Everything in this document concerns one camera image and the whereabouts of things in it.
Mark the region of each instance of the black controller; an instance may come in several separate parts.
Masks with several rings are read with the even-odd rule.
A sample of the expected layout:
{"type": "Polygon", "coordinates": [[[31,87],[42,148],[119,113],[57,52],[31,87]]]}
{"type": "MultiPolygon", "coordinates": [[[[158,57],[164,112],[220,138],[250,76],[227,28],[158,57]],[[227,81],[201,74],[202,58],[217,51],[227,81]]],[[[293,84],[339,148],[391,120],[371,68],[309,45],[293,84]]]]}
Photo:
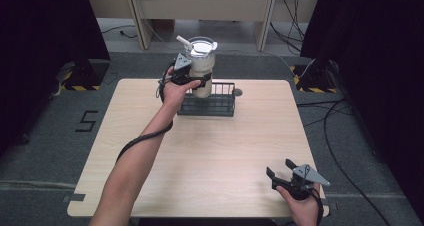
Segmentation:
{"type": "MultiPolygon", "coordinates": [[[[297,168],[290,159],[286,159],[286,166],[291,170],[297,168]]],[[[277,186],[282,186],[290,195],[296,200],[304,200],[309,197],[313,188],[313,182],[306,180],[303,177],[293,173],[291,181],[288,182],[284,179],[275,177],[275,173],[269,168],[266,168],[266,174],[272,180],[272,189],[276,189],[277,186]]]]}

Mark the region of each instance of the wall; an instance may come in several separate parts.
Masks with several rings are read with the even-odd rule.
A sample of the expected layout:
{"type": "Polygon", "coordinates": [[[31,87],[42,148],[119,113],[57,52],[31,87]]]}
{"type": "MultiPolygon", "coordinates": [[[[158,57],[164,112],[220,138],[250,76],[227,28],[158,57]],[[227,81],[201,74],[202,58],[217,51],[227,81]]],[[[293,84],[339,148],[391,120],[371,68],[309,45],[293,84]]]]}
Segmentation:
{"type": "MultiPolygon", "coordinates": [[[[90,0],[97,18],[132,18],[128,0],[90,0]]],[[[286,0],[294,12],[294,0],[286,0]]],[[[309,22],[317,0],[299,0],[298,21],[309,22]]],[[[283,0],[275,0],[273,22],[291,22],[290,15],[283,0]]]]}
{"type": "Polygon", "coordinates": [[[90,0],[96,18],[133,18],[128,0],[90,0]]]}

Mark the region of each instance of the black cable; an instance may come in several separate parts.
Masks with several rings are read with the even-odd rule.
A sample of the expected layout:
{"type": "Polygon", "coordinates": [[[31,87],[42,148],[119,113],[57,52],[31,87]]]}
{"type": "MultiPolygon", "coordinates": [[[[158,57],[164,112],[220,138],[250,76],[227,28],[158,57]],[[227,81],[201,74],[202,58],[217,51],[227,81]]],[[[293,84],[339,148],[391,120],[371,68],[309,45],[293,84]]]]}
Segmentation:
{"type": "MultiPolygon", "coordinates": [[[[300,108],[309,108],[309,107],[314,107],[314,108],[323,108],[323,109],[330,109],[330,107],[326,107],[326,106],[321,106],[321,105],[304,105],[304,106],[299,106],[300,108]]],[[[353,113],[346,113],[346,112],[343,112],[342,111],[342,109],[345,109],[345,108],[349,108],[349,106],[345,106],[345,107],[343,107],[343,108],[340,108],[340,109],[333,109],[333,111],[335,111],[335,112],[337,112],[337,113],[341,113],[341,114],[344,114],[344,115],[353,115],[353,113]]]]}
{"type": "Polygon", "coordinates": [[[281,39],[281,41],[285,42],[287,45],[290,45],[291,47],[293,47],[294,49],[296,49],[297,51],[300,52],[300,49],[298,47],[296,47],[295,45],[293,45],[289,39],[290,37],[287,37],[283,34],[281,34],[280,32],[278,32],[275,28],[274,25],[272,23],[270,23],[271,28],[274,30],[274,32],[277,34],[277,36],[281,39]]]}
{"type": "Polygon", "coordinates": [[[328,134],[327,134],[327,118],[330,115],[331,111],[333,111],[333,109],[337,106],[337,104],[339,104],[342,101],[344,101],[344,99],[334,103],[334,105],[328,110],[327,114],[324,117],[324,137],[325,137],[325,142],[327,144],[328,150],[329,150],[331,157],[333,158],[334,162],[336,163],[337,167],[340,169],[340,171],[346,177],[346,179],[352,184],[353,187],[355,187],[355,189],[362,195],[362,197],[364,197],[364,199],[367,200],[367,202],[374,208],[374,210],[378,213],[378,215],[381,217],[381,219],[383,219],[383,221],[386,223],[386,225],[390,225],[389,222],[387,221],[387,219],[384,217],[384,215],[374,205],[374,203],[371,202],[371,200],[365,195],[365,193],[362,192],[362,190],[349,178],[347,173],[341,167],[340,163],[337,161],[336,156],[334,155],[334,152],[331,148],[330,141],[328,139],[328,134]]]}
{"type": "Polygon", "coordinates": [[[127,38],[135,38],[135,37],[137,37],[137,34],[136,35],[134,35],[134,36],[128,36],[126,33],[124,33],[124,31],[119,31],[119,33],[122,35],[122,36],[125,36],[125,37],[127,37],[127,38]]]}
{"type": "Polygon", "coordinates": [[[275,27],[274,27],[274,25],[273,25],[272,23],[270,23],[270,26],[272,27],[272,29],[274,30],[274,32],[277,34],[277,36],[278,36],[278,37],[282,37],[282,38],[284,38],[285,40],[292,40],[292,41],[297,41],[297,42],[303,42],[303,41],[302,41],[302,40],[300,40],[300,39],[291,38],[291,37],[288,37],[288,36],[286,36],[286,35],[284,35],[284,34],[282,34],[282,33],[278,32],[278,31],[275,29],[275,27]]]}
{"type": "Polygon", "coordinates": [[[325,104],[325,103],[337,103],[339,102],[339,100],[330,100],[330,101],[318,101],[318,102],[312,102],[312,103],[301,103],[301,104],[296,104],[296,106],[306,106],[306,105],[315,105],[315,104],[325,104]]]}
{"type": "Polygon", "coordinates": [[[145,135],[141,135],[133,140],[131,140],[127,145],[125,145],[125,147],[121,150],[121,152],[118,155],[118,158],[116,159],[116,162],[118,162],[119,158],[121,158],[121,156],[128,150],[130,149],[132,146],[134,146],[135,144],[143,141],[143,140],[147,140],[147,139],[151,139],[154,138],[156,136],[165,134],[166,132],[168,132],[169,130],[171,130],[173,125],[173,121],[171,121],[171,123],[164,129],[159,130],[157,132],[154,133],[150,133],[150,134],[145,134],[145,135]]]}
{"type": "Polygon", "coordinates": [[[313,122],[311,122],[311,123],[308,123],[308,124],[305,124],[305,125],[303,125],[303,127],[305,128],[305,127],[308,127],[308,126],[311,126],[312,124],[315,124],[315,123],[318,123],[318,122],[321,122],[321,121],[323,121],[325,119],[325,117],[324,118],[322,118],[322,119],[318,119],[318,120],[316,120],[316,121],[313,121],[313,122]]]}
{"type": "Polygon", "coordinates": [[[300,29],[299,23],[297,22],[297,8],[299,6],[298,0],[295,0],[295,5],[294,5],[295,6],[295,16],[293,16],[293,14],[292,14],[292,12],[290,10],[290,7],[287,4],[287,1],[286,0],[283,0],[283,2],[286,5],[287,11],[289,11],[290,18],[292,19],[292,27],[294,26],[296,28],[296,30],[299,32],[299,34],[301,36],[304,36],[302,30],[300,29]]]}
{"type": "Polygon", "coordinates": [[[300,38],[303,40],[303,37],[305,36],[305,34],[303,33],[302,29],[299,26],[299,21],[297,19],[297,10],[299,8],[299,0],[295,0],[295,4],[294,4],[294,15],[295,15],[295,23],[297,25],[297,31],[299,32],[300,38]]]}
{"type": "Polygon", "coordinates": [[[134,27],[134,25],[122,25],[122,26],[118,26],[118,27],[110,28],[110,29],[108,29],[108,30],[106,30],[106,31],[102,31],[102,33],[107,33],[107,32],[110,32],[110,31],[112,31],[112,30],[114,30],[114,29],[118,29],[118,28],[129,28],[129,27],[134,27]]]}
{"type": "MultiPolygon", "coordinates": [[[[293,14],[292,14],[292,12],[290,10],[290,7],[287,4],[287,1],[286,0],[283,0],[283,1],[284,1],[284,4],[286,5],[287,11],[289,12],[290,18],[292,19],[292,24],[291,24],[291,27],[290,27],[290,30],[289,30],[288,38],[290,38],[291,31],[293,30],[293,27],[294,27],[299,32],[299,35],[300,35],[301,40],[303,42],[303,32],[300,29],[299,24],[297,23],[297,6],[296,6],[297,0],[295,0],[295,16],[293,16],[293,14]]],[[[290,46],[293,47],[293,44],[287,44],[287,49],[290,51],[290,53],[292,53],[294,55],[299,55],[299,54],[293,52],[290,49],[290,46]]],[[[293,48],[296,49],[298,52],[300,52],[300,49],[299,48],[297,48],[297,47],[293,47],[293,48]]]]}

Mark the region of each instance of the wire basket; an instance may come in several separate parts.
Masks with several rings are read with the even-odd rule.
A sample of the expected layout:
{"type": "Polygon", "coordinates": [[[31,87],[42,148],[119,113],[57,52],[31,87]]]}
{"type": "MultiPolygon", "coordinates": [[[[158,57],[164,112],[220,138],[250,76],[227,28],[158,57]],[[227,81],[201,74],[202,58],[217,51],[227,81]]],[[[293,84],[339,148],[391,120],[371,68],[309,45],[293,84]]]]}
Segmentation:
{"type": "Polygon", "coordinates": [[[184,97],[178,115],[233,117],[235,109],[235,84],[212,82],[212,92],[207,98],[196,98],[192,91],[184,97]]]}

